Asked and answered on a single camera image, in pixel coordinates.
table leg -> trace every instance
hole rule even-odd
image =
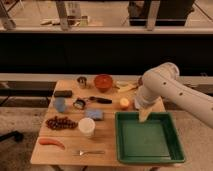
[[[50,165],[50,166],[53,168],[54,171],[64,171],[59,167],[59,165]]]
[[[149,171],[158,171],[160,170],[160,167],[152,167]]]

black wall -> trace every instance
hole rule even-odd
[[[142,74],[166,61],[213,76],[213,35],[0,33],[0,72]]]

orange bowl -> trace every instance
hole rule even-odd
[[[102,93],[112,88],[113,79],[108,74],[99,74],[94,79],[95,87]]]

paper cup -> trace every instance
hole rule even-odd
[[[78,129],[85,137],[92,138],[95,131],[95,121],[91,118],[83,118],[78,122]]]
[[[65,98],[57,97],[53,102],[53,106],[59,113],[63,113],[66,110]]]

blue block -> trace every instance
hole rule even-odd
[[[94,120],[103,120],[103,110],[101,109],[87,109],[85,110],[86,117]]]

